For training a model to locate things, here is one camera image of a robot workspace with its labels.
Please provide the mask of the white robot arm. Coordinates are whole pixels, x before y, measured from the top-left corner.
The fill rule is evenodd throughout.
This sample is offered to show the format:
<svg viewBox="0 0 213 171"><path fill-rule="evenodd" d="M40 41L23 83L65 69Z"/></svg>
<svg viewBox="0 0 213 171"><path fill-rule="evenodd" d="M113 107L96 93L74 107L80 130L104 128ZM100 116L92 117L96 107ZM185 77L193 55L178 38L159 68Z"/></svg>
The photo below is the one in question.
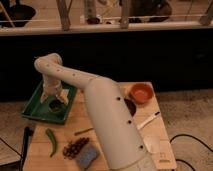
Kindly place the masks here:
<svg viewBox="0 0 213 171"><path fill-rule="evenodd" d="M63 81L84 92L87 113L110 171L157 171L117 82L64 67L56 53L38 57L34 66L45 82Z"/></svg>

